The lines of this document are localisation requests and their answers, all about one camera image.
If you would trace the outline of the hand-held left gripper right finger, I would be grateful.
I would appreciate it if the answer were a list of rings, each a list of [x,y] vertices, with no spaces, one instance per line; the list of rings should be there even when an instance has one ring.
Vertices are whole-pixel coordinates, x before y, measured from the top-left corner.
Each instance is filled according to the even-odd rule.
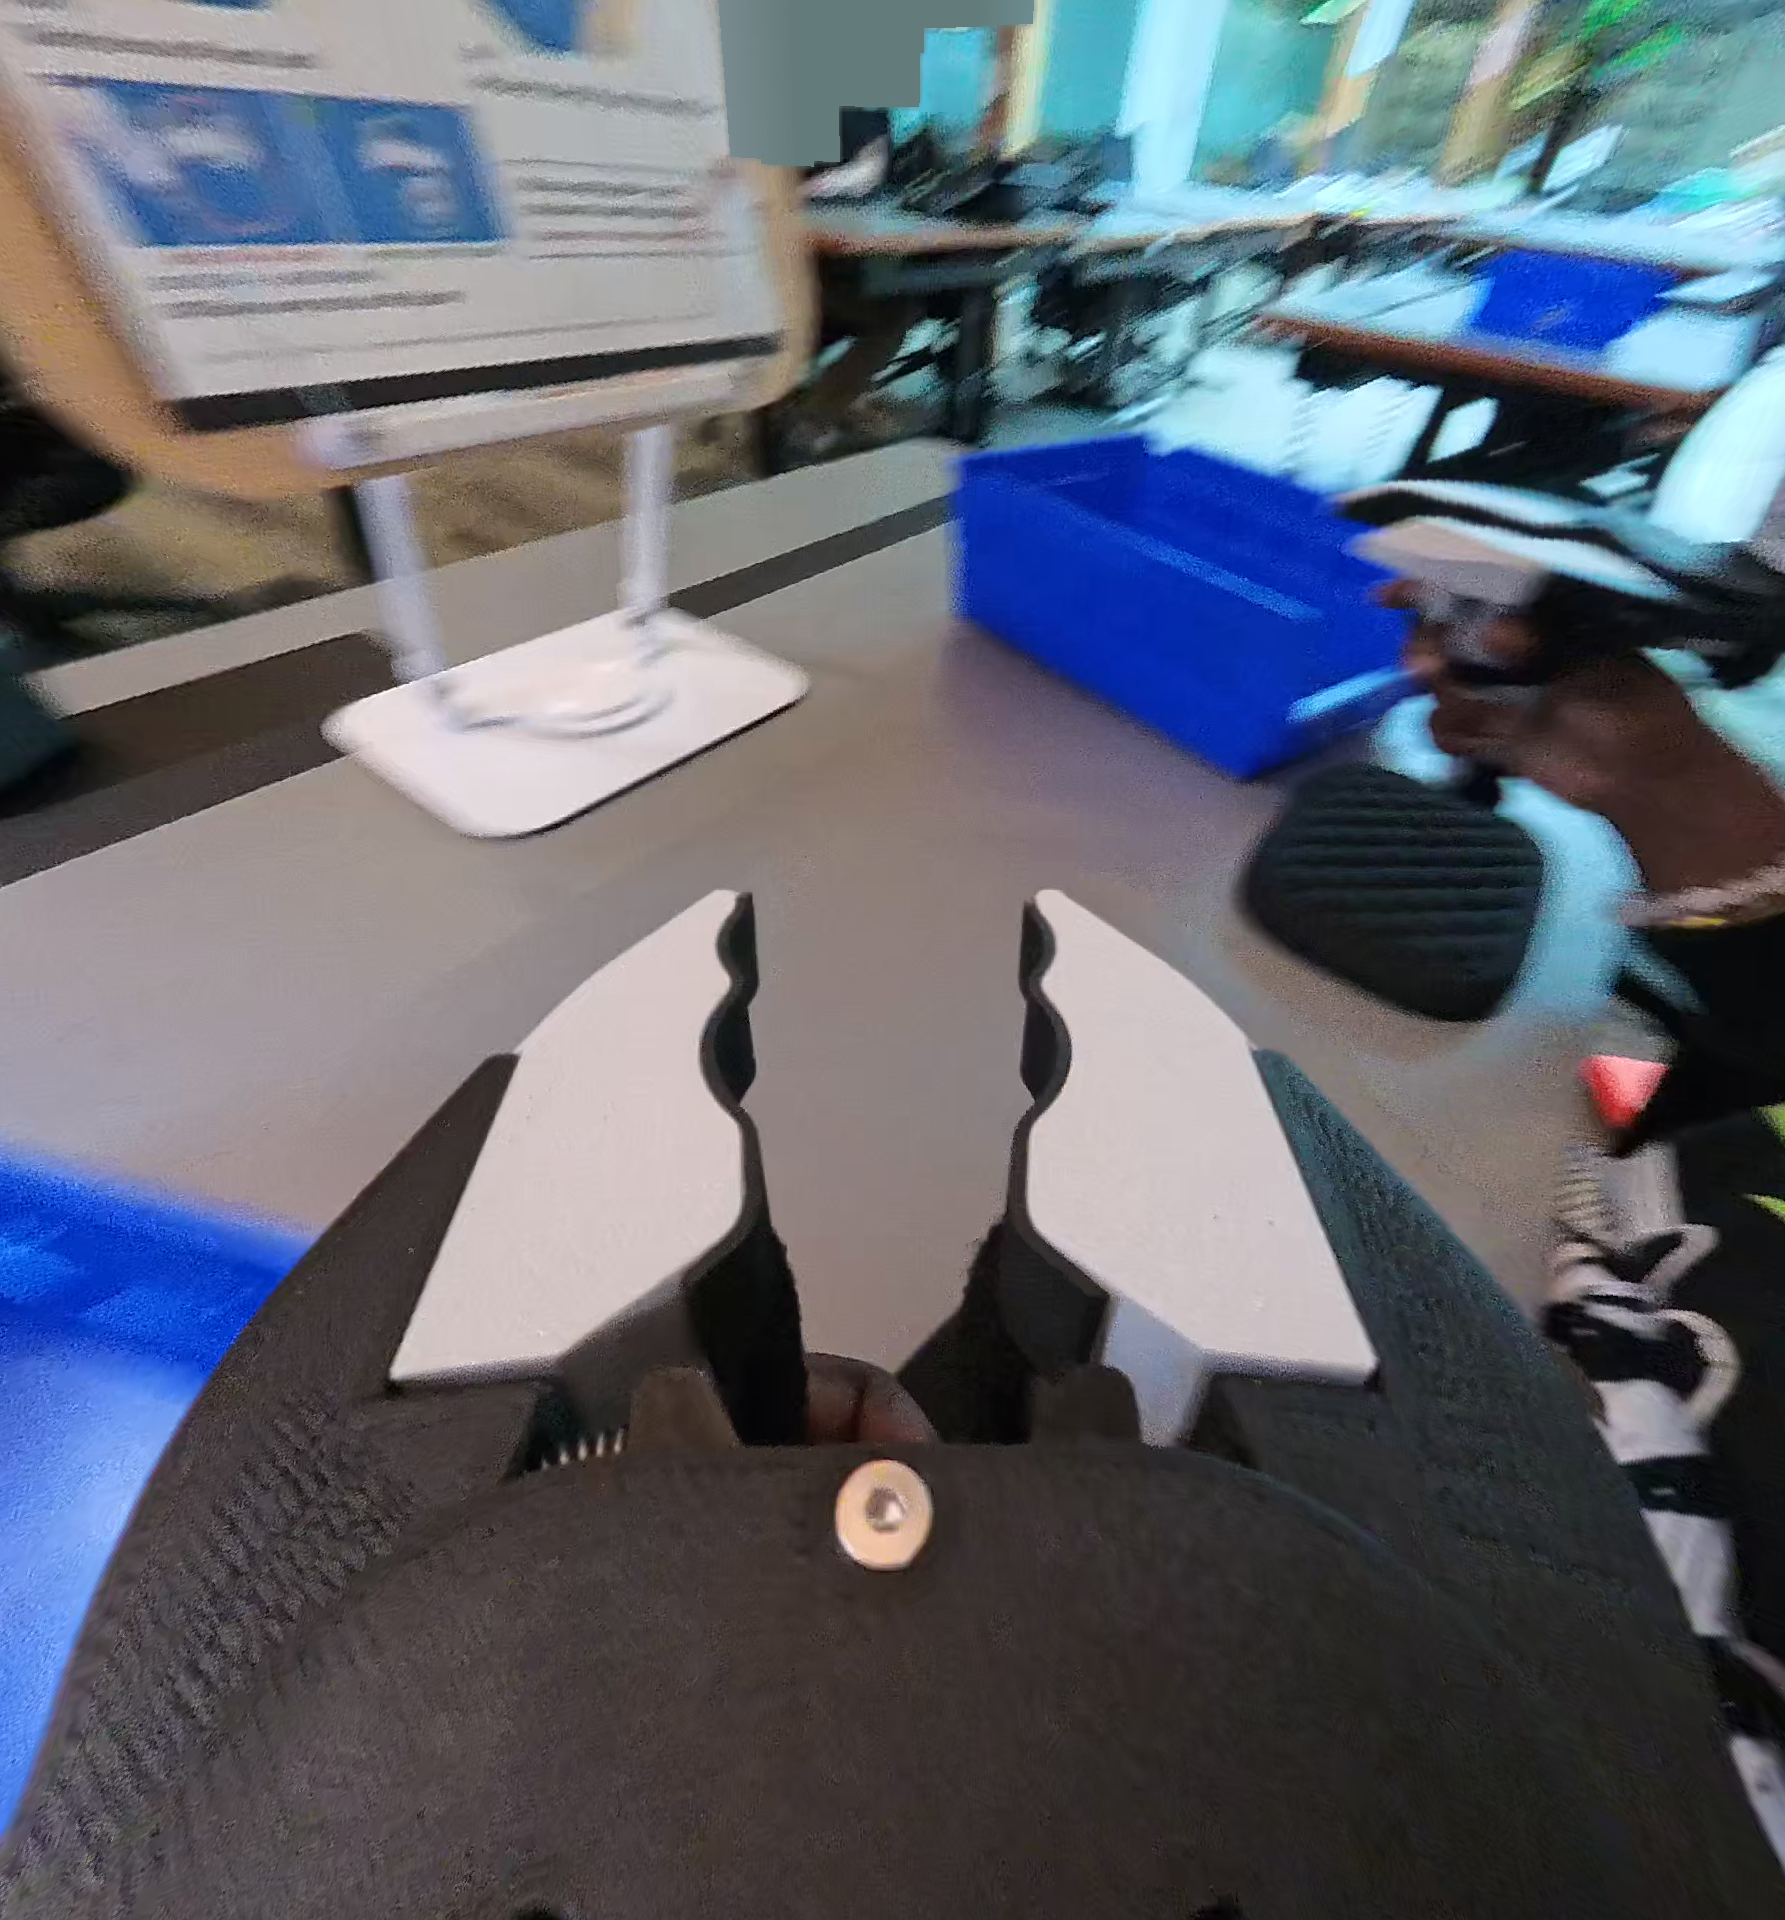
[[[1112,1403],[1152,1447],[1233,1382],[1362,1390],[1377,1357],[1260,1056],[1183,973],[1042,887],[1022,908],[1001,1212],[904,1366],[932,1428],[1020,1443]]]

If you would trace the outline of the person's right hand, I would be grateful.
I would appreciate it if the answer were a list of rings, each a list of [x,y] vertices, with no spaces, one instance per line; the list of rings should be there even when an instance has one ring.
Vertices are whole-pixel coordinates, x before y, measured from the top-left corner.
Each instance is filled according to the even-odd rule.
[[[1785,792],[1650,659],[1483,687],[1454,628],[1419,619],[1405,662],[1442,752],[1616,831],[1640,884],[1631,926],[1712,928],[1785,910]]]

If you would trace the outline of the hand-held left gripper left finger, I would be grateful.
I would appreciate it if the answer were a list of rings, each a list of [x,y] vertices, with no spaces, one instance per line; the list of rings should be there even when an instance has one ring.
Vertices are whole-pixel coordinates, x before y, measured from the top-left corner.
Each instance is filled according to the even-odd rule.
[[[535,1385],[559,1447],[599,1447],[646,1377],[693,1369],[739,1441],[803,1439],[800,1299],[747,1109],[758,985],[754,900],[713,890],[524,1037],[391,1385]]]

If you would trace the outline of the black white patterned pants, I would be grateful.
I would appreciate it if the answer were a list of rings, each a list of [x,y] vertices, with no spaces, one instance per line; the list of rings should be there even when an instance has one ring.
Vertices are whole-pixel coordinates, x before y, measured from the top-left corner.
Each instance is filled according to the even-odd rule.
[[[1712,1235],[1681,1216],[1667,1142],[1572,1145],[1555,1212],[1541,1325],[1591,1385],[1785,1870],[1785,1363],[1673,1306]]]

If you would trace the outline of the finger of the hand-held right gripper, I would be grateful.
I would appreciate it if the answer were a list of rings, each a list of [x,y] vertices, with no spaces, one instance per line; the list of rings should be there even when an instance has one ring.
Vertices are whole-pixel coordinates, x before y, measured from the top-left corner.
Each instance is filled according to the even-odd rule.
[[[1370,527],[1351,552],[1447,605],[1494,610],[1535,600],[1550,573],[1514,531],[1455,516],[1409,513]]]

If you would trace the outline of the person's right forearm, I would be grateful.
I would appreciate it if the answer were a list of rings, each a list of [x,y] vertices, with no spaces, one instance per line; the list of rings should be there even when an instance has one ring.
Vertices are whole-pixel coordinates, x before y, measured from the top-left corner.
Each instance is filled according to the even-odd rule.
[[[1644,970],[1614,995],[1667,1041],[1665,1073],[1621,1150],[1785,1103],[1785,910],[1712,928],[1650,928]]]

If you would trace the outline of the black honeycomb wrist rest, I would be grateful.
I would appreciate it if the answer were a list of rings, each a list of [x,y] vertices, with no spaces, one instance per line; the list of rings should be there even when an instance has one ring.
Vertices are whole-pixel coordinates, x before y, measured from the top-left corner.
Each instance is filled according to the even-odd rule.
[[[1518,985],[1545,878],[1537,843],[1492,803],[1351,765],[1294,789],[1237,898],[1314,970],[1423,1019],[1478,1023]]]

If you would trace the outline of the wood-topped office desk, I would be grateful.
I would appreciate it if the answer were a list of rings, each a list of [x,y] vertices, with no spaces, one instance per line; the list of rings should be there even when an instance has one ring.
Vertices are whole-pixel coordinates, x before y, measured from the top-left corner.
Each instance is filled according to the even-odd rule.
[[[1683,386],[1639,381],[1607,371],[1597,360],[1547,354],[1491,334],[1423,336],[1388,326],[1338,322],[1283,303],[1266,306],[1254,326],[1263,336],[1294,345],[1301,354],[1443,390],[1561,396],[1597,409],[1665,420],[1697,420],[1730,390],[1726,383]]]

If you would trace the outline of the blue plastic bin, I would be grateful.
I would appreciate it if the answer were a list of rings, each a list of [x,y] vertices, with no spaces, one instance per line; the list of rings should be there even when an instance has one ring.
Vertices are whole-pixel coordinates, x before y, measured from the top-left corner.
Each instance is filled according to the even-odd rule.
[[[312,1240],[0,1147],[0,1836],[147,1476]]]
[[[1288,478],[1140,436],[972,450],[952,521],[965,621],[1228,776],[1411,696],[1383,571]]]
[[[1492,253],[1469,332],[1543,352],[1597,356],[1678,285],[1671,270],[1571,253]]]

